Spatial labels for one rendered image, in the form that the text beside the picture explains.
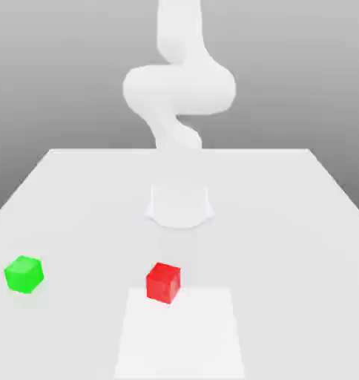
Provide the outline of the small green cube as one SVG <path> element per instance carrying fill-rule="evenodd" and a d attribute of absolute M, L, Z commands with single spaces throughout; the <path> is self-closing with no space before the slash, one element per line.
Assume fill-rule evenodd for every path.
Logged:
<path fill-rule="evenodd" d="M 17 257 L 4 269 L 9 289 L 30 294 L 45 278 L 42 262 L 24 255 Z"/>

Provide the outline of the small red cube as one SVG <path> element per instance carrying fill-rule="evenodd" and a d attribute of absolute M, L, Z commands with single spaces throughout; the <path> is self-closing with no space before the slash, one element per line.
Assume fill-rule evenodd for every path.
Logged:
<path fill-rule="evenodd" d="M 148 298 L 171 304 L 181 287 L 181 269 L 157 262 L 146 275 L 145 283 Z"/>

